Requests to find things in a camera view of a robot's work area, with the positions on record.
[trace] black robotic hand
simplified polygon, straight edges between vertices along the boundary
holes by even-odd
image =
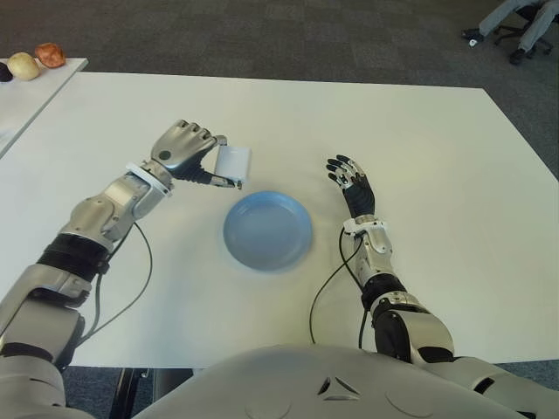
[[[330,171],[328,177],[342,188],[352,218],[375,214],[373,189],[355,161],[345,155],[337,155],[335,159],[328,159],[326,168]]]
[[[233,188],[233,180],[214,175],[202,167],[202,159],[215,146],[226,145],[223,135],[211,135],[198,124],[179,120],[154,145],[151,158],[175,179]]]

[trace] potato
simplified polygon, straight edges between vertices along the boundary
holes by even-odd
[[[45,67],[56,68],[66,63],[66,55],[59,45],[47,42],[35,47],[35,55]]]
[[[35,59],[27,52],[17,52],[8,59],[8,69],[21,80],[35,79],[41,71]]]

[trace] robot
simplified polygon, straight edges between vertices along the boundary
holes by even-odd
[[[114,245],[185,180],[231,188],[202,167],[226,145],[196,123],[179,120],[151,158],[79,203],[70,221],[0,303],[0,416],[91,418],[66,407],[61,372],[85,321],[79,307],[107,272]],[[137,418],[537,418],[559,417],[559,392],[492,364],[454,355],[452,337],[409,294],[390,264],[392,246],[359,165],[328,160],[355,239],[355,280],[372,315],[377,353],[361,349],[278,346],[224,361],[197,374]]]

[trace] person's leg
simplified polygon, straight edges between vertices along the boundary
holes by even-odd
[[[480,22],[480,34],[486,37],[513,11],[521,9],[524,6],[536,5],[540,2],[539,0],[506,0]]]
[[[519,49],[530,51],[535,42],[541,38],[549,28],[549,25],[553,22],[553,19],[558,13],[559,0],[548,0],[545,2],[538,11],[534,22],[532,22],[526,33],[522,35]]]

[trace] wire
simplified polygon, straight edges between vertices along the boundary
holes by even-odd
[[[353,282],[355,282],[355,285],[357,285],[357,287],[363,291],[363,287],[361,286],[361,284],[359,284],[359,279],[357,279],[357,276],[353,273],[353,271],[351,271],[351,268],[348,265],[348,260],[346,260],[346,257],[343,255],[343,249],[342,249],[342,235],[340,235],[340,238],[338,240],[338,250],[340,251],[340,258],[342,258],[343,261],[343,265],[346,267],[346,269],[349,272],[349,275],[351,275],[351,278],[353,279]],[[359,243],[359,246],[361,247],[361,244],[363,242],[363,239],[361,238],[361,242]]]
[[[122,247],[122,245],[124,244],[124,242],[128,238],[128,235],[130,234],[131,230],[132,230],[132,227],[130,227],[128,229],[128,231],[126,232],[124,237],[116,245],[116,247],[114,248],[114,251],[108,256],[107,260],[105,261],[106,264],[108,264],[111,261],[111,259],[114,257],[114,255],[116,255],[116,252],[119,251],[119,249]],[[101,295],[101,280],[102,279],[103,279],[103,274],[102,273],[98,274],[97,275],[97,280],[95,281],[95,298],[94,298],[95,299],[95,316],[93,318],[93,323],[91,324],[91,327],[89,328],[87,333],[85,333],[79,339],[80,343],[85,342],[89,338],[91,333],[95,330],[95,327],[97,327],[97,325],[99,324],[99,317],[100,317],[100,314],[101,314],[100,295]]]
[[[367,310],[363,310],[361,326],[359,327],[359,339],[357,341],[357,347],[359,347],[359,349],[363,349],[363,333],[365,332],[365,323],[367,322],[367,314],[369,314],[369,312]]]
[[[359,287],[359,289],[361,291],[363,291],[363,287],[361,286],[361,284],[359,284],[359,280],[357,279],[357,276],[353,273],[353,271],[351,270],[351,268],[348,265],[348,260],[346,260],[345,256],[343,255],[342,241],[341,240],[338,242],[338,249],[340,251],[340,257],[342,258],[343,265],[348,270],[349,275],[351,275],[351,278],[354,280],[355,284]],[[367,323],[367,314],[368,313],[369,312],[367,310],[363,311],[363,317],[361,319],[361,325],[359,327],[359,338],[357,339],[357,346],[359,347],[359,349],[362,349],[363,334],[365,332],[365,324]]]
[[[115,321],[117,318],[119,318],[128,308],[130,308],[131,306],[133,306],[135,304],[136,301],[138,301],[138,299],[140,299],[140,297],[143,295],[143,293],[146,291],[146,289],[148,288],[149,282],[151,280],[151,274],[153,273],[154,270],[154,257],[153,257],[153,253],[151,251],[151,246],[149,245],[149,241],[148,238],[146,237],[146,235],[144,234],[143,230],[140,228],[140,226],[137,223],[133,224],[134,227],[136,229],[138,229],[138,231],[141,234],[141,237],[143,238],[144,243],[146,244],[146,247],[148,249],[148,254],[149,254],[149,272],[148,272],[148,277],[146,278],[146,282],[144,283],[143,287],[141,288],[140,292],[138,292],[138,295],[135,296],[135,298],[130,301],[130,303],[128,303],[124,308],[122,308],[119,312],[117,312],[113,317],[111,317],[109,320],[107,320],[105,323],[103,323],[101,326],[96,327],[95,329],[91,330],[89,333],[87,333],[87,335],[85,335],[84,337],[81,338],[81,340],[78,342],[78,345],[76,347],[78,347],[79,345],[83,344],[85,341],[89,340],[92,336],[94,336],[97,332],[101,331],[102,329],[104,329],[105,327],[107,327],[108,325],[110,325],[113,321]],[[121,242],[118,244],[118,246],[116,247],[116,249],[114,250],[114,252],[111,254],[110,258],[116,253],[116,251],[120,248],[122,241],[124,240],[124,238],[121,240]]]
[[[344,229],[342,228],[342,230],[340,230],[340,237],[338,238],[338,243],[340,244],[340,246],[341,246],[341,243],[342,243],[343,232],[344,232]],[[318,301],[318,298],[321,296],[322,291],[324,290],[324,288],[326,288],[326,285],[328,285],[330,283],[330,281],[335,276],[335,274],[338,273],[345,265],[347,265],[347,263],[353,258],[353,256],[355,256],[357,254],[359,249],[361,249],[362,243],[363,243],[363,240],[361,239],[361,241],[359,242],[359,245],[357,246],[357,249],[355,249],[353,254],[347,260],[344,260],[344,263],[341,264],[340,266],[338,266],[336,268],[336,270],[334,272],[332,272],[332,275],[330,275],[328,277],[328,279],[324,282],[324,284],[322,284],[321,289],[318,290],[318,292],[314,296],[313,304],[311,305],[311,313],[308,315],[308,330],[311,333],[311,341],[313,343],[316,343],[316,340],[314,339],[314,332],[313,332],[313,312],[314,312],[314,306],[316,305],[316,301]]]

